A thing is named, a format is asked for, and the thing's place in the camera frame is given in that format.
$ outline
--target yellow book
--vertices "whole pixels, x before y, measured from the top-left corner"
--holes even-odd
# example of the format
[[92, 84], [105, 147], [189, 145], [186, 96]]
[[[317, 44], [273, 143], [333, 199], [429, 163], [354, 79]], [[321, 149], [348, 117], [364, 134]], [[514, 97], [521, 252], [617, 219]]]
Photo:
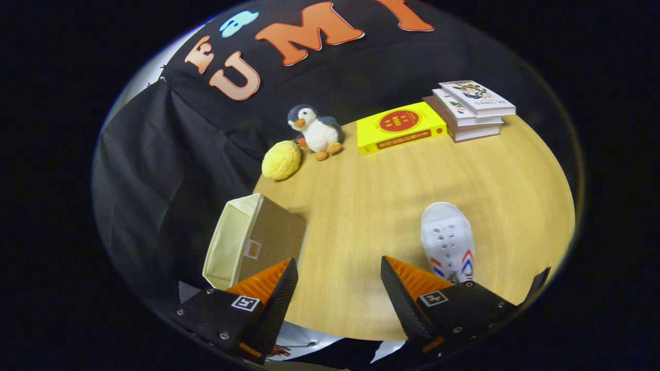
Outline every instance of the yellow book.
[[426, 102], [359, 119], [356, 124], [362, 154], [447, 134], [447, 123]]

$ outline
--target orange gripper pad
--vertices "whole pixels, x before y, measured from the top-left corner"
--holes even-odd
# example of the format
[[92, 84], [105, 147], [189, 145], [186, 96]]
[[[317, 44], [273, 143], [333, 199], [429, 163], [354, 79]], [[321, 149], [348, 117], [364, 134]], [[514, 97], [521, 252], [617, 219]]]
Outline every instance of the orange gripper pad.
[[240, 281], [226, 291], [231, 292], [232, 294], [257, 298], [261, 300], [263, 305], [266, 305], [289, 262], [291, 262], [291, 259], [284, 260], [270, 268], [266, 268], [256, 275]]
[[410, 295], [414, 301], [417, 301], [417, 298], [420, 295], [453, 286], [453, 283], [419, 269], [414, 265], [404, 263], [401, 260], [389, 256], [385, 256], [385, 258], [392, 268], [394, 268], [394, 271], [399, 276], [406, 291], [408, 291], [408, 295]]

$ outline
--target letter m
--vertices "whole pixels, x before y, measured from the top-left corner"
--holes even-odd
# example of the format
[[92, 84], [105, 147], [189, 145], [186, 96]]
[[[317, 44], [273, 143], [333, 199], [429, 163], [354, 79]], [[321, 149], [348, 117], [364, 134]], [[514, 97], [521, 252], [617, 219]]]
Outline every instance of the letter m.
[[305, 59], [309, 54], [299, 50], [293, 43], [321, 50], [321, 31], [326, 35], [325, 42], [339, 45], [364, 36], [362, 30], [351, 27], [335, 10], [330, 2], [310, 5], [302, 10], [302, 26], [273, 23], [255, 35], [256, 40], [267, 40], [284, 56], [284, 65], [291, 66]]

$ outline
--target shoe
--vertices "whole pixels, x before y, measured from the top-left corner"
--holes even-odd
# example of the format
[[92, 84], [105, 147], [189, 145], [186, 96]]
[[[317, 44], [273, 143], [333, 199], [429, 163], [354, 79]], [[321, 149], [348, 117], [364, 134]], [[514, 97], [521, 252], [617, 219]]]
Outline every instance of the shoe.
[[422, 247], [431, 271], [456, 283], [472, 281], [475, 241], [465, 215], [446, 202], [431, 204], [422, 213]]

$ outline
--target red circle label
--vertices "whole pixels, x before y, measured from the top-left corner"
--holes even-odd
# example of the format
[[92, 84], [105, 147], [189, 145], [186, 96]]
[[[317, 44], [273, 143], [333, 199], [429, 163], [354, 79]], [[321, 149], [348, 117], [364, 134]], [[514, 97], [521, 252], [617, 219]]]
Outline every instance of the red circle label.
[[380, 119], [379, 126], [382, 130], [390, 133], [406, 131], [414, 128], [420, 121], [417, 112], [401, 110], [390, 112]]

